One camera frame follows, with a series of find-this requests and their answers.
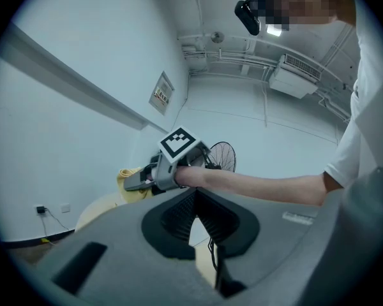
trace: white t-shirt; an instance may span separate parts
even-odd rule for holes
[[[364,1],[355,2],[361,60],[350,100],[352,118],[325,168],[343,187],[383,166],[383,30]]]

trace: air conditioner vent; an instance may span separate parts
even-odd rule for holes
[[[287,54],[284,60],[285,64],[288,64],[289,66],[295,67],[307,75],[313,77],[316,80],[320,80],[320,71],[315,69],[314,67],[311,67],[309,64],[306,64],[305,62],[292,57],[291,55]]]

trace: forearm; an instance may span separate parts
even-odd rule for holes
[[[180,169],[176,180],[184,186],[217,189],[263,200],[309,205],[321,205],[328,191],[340,188],[327,187],[323,175],[264,179],[223,170],[197,170],[193,167]]]

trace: white sleeve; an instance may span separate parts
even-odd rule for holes
[[[325,171],[342,187],[348,186],[359,174],[361,133],[352,118]]]

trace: black baseboard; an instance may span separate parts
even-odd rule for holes
[[[49,236],[48,239],[51,242],[56,242],[57,240],[61,240],[69,235],[71,235],[75,230],[65,231],[62,233],[57,233],[55,235]],[[42,242],[41,238],[29,239],[29,240],[21,240],[18,242],[1,242],[4,248],[14,249],[14,248],[25,248],[25,247],[34,247],[38,245],[47,244],[46,242]]]

